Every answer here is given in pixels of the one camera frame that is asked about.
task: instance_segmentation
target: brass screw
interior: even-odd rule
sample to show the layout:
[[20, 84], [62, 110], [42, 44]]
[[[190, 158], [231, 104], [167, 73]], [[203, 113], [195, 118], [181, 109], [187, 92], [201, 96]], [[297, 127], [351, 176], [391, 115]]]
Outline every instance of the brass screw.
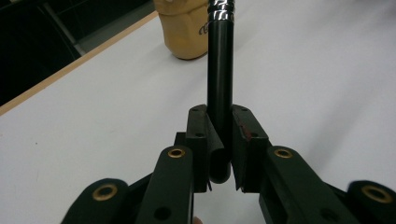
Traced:
[[107, 201], [114, 197], [117, 191], [118, 189], [115, 184], [104, 184], [93, 192], [92, 197], [98, 202]]
[[287, 150], [285, 148], [279, 148], [277, 150], [274, 151], [274, 153], [283, 159], [289, 159], [291, 157], [293, 157], [293, 154], [291, 154], [290, 150]]
[[168, 156], [171, 158], [181, 158], [186, 154], [186, 152], [183, 149], [180, 148], [174, 148], [170, 151], [168, 151]]
[[387, 193], [384, 189], [373, 185], [366, 185], [361, 188], [361, 191], [371, 200], [374, 200], [378, 203], [392, 203], [392, 196]]

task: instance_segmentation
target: black rod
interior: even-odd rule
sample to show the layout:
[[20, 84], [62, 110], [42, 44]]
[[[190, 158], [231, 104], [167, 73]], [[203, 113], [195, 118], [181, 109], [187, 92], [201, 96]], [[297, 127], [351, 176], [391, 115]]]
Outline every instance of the black rod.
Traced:
[[207, 115], [224, 150], [212, 155], [211, 180], [230, 175], [233, 105], [233, 0], [210, 0], [208, 7]]

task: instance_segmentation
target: table surface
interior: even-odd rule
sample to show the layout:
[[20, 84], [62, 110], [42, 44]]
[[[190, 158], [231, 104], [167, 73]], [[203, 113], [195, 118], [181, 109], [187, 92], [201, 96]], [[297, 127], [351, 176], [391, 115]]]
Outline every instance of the table surface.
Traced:
[[[207, 57], [176, 59], [150, 18], [1, 107], [2, 223], [59, 223], [92, 182], [151, 173], [185, 131]], [[233, 102], [324, 181], [396, 189], [395, 24], [392, 0], [236, 2]], [[257, 194], [213, 189], [195, 195], [204, 223], [263, 223]]]

